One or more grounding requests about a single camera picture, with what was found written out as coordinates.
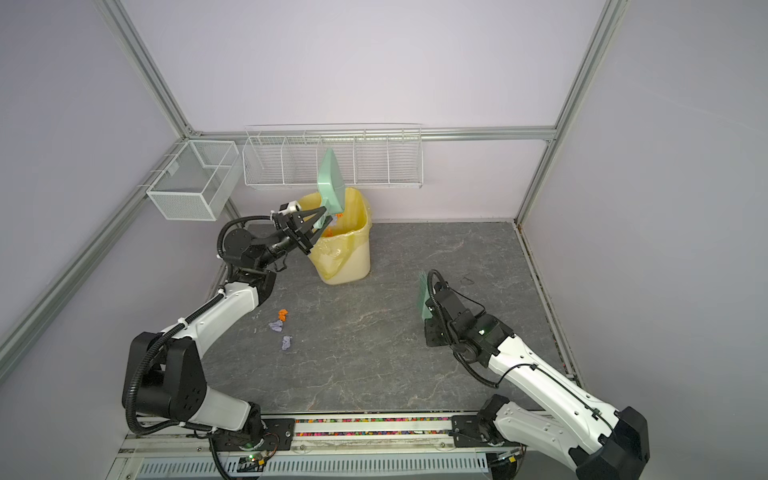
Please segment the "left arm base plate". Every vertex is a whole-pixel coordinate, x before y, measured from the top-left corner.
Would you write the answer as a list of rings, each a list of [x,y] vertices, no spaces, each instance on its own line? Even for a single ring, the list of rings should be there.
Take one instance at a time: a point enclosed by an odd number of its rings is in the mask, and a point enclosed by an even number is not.
[[[294,438],[296,422],[293,418],[277,417],[261,420],[238,432],[219,430],[213,435],[214,446],[221,452],[287,451]]]

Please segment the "green plastic dustpan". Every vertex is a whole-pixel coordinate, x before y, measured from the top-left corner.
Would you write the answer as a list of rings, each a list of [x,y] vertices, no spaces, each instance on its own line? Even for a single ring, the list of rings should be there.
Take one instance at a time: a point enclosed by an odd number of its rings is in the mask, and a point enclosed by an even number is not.
[[[332,148],[327,148],[317,175],[317,190],[320,194],[320,206],[327,209],[328,215],[344,212],[346,186],[337,157]]]

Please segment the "green hand brush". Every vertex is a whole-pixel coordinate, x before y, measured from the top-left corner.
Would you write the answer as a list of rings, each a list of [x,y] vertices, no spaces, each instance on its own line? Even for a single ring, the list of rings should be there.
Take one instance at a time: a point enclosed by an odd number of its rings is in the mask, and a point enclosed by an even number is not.
[[[420,314],[420,318],[422,319],[422,317],[421,317],[421,308],[423,306],[423,301],[424,301],[424,299],[426,297],[429,297],[427,273],[424,272],[424,271],[419,273],[419,276],[418,276],[418,287],[419,287],[419,292],[418,292],[418,298],[417,298],[417,300],[418,300],[418,307],[417,307],[417,309],[418,309],[418,313]]]

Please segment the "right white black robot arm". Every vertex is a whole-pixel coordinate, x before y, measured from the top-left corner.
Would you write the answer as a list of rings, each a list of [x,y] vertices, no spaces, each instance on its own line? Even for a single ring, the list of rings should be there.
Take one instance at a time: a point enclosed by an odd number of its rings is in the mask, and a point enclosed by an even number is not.
[[[580,479],[638,479],[650,460],[648,422],[636,409],[622,410],[582,389],[537,355],[508,325],[432,269],[421,274],[421,314],[430,347],[447,347],[483,386],[509,383],[532,399],[529,411],[494,394],[477,412],[475,433],[487,445],[533,448]]]

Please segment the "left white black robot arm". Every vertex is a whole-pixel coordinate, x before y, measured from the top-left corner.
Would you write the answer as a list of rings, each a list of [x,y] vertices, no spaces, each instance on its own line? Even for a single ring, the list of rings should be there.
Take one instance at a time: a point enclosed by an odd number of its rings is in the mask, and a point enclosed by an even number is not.
[[[256,216],[227,222],[216,240],[226,265],[224,282],[191,314],[130,345],[122,405],[129,430],[139,436],[170,427],[206,429],[256,447],[266,434],[260,407],[215,390],[202,360],[210,347],[271,295],[287,255],[310,254],[332,221],[325,207],[305,210],[295,202],[267,215],[272,230],[257,237],[247,226]]]

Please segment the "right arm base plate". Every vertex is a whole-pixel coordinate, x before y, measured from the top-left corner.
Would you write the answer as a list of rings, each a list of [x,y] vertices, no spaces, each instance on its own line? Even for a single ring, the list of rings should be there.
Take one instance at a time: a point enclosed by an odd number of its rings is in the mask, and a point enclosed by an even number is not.
[[[450,421],[450,435],[457,448],[491,446],[497,441],[489,424],[477,414],[454,415]]]

